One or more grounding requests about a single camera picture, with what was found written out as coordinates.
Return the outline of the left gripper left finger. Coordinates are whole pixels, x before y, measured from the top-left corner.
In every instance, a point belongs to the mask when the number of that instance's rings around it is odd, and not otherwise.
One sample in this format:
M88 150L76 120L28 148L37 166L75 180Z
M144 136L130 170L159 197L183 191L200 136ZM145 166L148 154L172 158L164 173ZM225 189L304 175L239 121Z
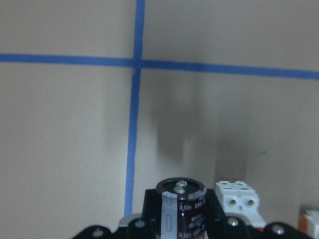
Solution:
M152 239L161 238L161 195L155 189L145 191L142 218Z

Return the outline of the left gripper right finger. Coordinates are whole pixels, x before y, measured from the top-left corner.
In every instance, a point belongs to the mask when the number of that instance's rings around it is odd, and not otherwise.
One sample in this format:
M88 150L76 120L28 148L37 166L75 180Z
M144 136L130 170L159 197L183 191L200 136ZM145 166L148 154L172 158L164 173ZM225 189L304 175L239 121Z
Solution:
M205 194L205 231L209 239L224 238L224 220L226 215L213 189Z

